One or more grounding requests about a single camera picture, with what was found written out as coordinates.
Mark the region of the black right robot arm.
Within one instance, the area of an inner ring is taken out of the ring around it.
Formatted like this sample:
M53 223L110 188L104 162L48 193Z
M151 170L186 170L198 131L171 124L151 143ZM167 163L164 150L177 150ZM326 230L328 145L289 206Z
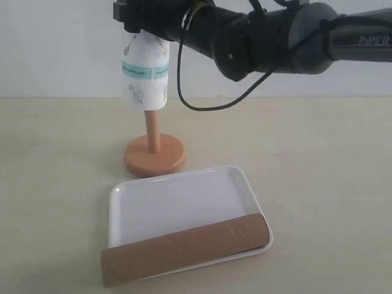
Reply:
M391 9L353 15L322 2L258 1L239 13L213 1L115 1L127 32L149 32L211 58L228 79L252 72L320 74L335 61L391 61Z

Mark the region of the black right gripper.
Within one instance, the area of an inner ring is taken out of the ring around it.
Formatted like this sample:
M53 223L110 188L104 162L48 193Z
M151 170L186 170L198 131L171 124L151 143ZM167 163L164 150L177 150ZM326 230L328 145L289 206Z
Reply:
M146 31L165 40L178 40L183 18L194 4L188 0L114 1L113 19L128 33Z

